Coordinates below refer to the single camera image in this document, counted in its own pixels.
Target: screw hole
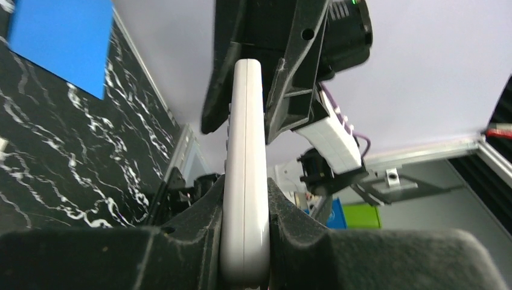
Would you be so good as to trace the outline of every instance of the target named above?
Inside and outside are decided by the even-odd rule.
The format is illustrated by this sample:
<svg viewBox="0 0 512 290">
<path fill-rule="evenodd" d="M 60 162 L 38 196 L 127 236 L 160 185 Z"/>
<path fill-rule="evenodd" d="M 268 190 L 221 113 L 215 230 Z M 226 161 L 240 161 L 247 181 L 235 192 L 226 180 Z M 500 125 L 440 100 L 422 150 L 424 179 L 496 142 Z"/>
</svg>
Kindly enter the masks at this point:
<svg viewBox="0 0 512 290">
<path fill-rule="evenodd" d="M 315 32 L 310 28 L 304 29 L 302 31 L 302 39 L 304 40 L 312 40 L 314 36 Z"/>
<path fill-rule="evenodd" d="M 161 229 L 164 233 L 166 234 L 171 234 L 171 233 L 174 233 L 174 231 L 176 231 L 175 228 L 173 227 L 169 227 L 169 226 L 166 226 L 166 227 L 162 227 Z"/>
</svg>

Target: red cable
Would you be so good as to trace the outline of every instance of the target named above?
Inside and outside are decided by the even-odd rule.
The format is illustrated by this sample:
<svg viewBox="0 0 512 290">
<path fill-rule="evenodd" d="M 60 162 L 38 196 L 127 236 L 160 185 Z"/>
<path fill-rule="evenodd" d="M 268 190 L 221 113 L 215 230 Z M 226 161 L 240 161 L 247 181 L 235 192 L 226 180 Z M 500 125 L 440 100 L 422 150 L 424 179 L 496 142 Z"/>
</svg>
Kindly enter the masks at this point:
<svg viewBox="0 0 512 290">
<path fill-rule="evenodd" d="M 512 139 L 512 130 L 489 129 L 485 136 Z"/>
</svg>

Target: black plastic bracket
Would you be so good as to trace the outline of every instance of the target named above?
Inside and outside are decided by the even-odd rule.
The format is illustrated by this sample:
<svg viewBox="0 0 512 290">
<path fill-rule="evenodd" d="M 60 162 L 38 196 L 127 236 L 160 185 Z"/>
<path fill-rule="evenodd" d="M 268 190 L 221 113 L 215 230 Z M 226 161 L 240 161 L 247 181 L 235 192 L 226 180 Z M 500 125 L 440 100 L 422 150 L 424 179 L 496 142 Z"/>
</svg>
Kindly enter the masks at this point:
<svg viewBox="0 0 512 290">
<path fill-rule="evenodd" d="M 308 121 L 331 0 L 217 0 L 214 63 L 201 131 L 228 118 L 239 59 L 262 67 L 266 142 Z"/>
<path fill-rule="evenodd" d="M 162 225 L 172 217 L 173 189 L 182 189 L 185 187 L 185 179 L 177 167 L 171 169 L 169 179 L 163 181 L 158 188 L 151 204 L 146 218 L 146 225 Z"/>
<path fill-rule="evenodd" d="M 302 164 L 304 172 L 300 181 L 304 182 L 308 191 L 314 195 L 333 195 L 368 176 L 363 160 L 360 168 L 335 174 L 327 160 L 315 148 L 306 151 L 297 161 Z"/>
<path fill-rule="evenodd" d="M 359 182 L 357 184 L 353 184 L 351 187 L 364 200 L 364 203 L 372 206 L 391 205 L 396 202 L 409 201 L 411 199 L 443 195 L 465 187 L 464 185 L 439 187 L 407 175 L 400 175 L 400 181 L 407 182 L 409 184 L 416 184 L 416 187 L 399 188 L 388 193 L 382 193 L 375 187 L 377 184 L 384 183 L 384 180 L 382 179 L 372 179 Z"/>
</svg>

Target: blue panel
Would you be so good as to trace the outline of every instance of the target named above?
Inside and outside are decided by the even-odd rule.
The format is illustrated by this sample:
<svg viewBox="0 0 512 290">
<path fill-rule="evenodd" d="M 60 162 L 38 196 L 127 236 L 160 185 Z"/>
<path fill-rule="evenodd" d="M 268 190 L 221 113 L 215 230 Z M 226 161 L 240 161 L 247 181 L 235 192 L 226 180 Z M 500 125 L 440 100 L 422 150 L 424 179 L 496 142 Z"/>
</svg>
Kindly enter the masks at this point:
<svg viewBox="0 0 512 290">
<path fill-rule="evenodd" d="M 11 50 L 103 99 L 110 0 L 17 0 Z"/>
<path fill-rule="evenodd" d="M 345 215 L 343 214 L 343 208 L 341 206 L 341 202 L 338 199 L 333 200 L 333 208 L 331 209 L 331 215 L 329 215 L 329 219 L 327 220 L 326 225 L 328 228 L 336 228 L 336 229 L 346 229 L 347 221 L 345 220 Z"/>
</svg>

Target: black marble surface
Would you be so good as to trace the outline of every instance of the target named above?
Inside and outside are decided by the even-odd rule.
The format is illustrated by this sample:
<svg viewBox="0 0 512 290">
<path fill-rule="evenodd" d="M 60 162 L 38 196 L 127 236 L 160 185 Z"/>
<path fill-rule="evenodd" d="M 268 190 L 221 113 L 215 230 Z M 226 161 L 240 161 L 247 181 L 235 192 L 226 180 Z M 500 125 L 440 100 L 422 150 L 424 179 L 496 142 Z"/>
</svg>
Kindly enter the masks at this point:
<svg viewBox="0 0 512 290">
<path fill-rule="evenodd" d="M 179 126 L 116 24 L 99 100 L 8 49 L 12 7 L 0 0 L 0 137 L 9 142 L 0 153 L 0 233 L 140 224 Z"/>
</svg>

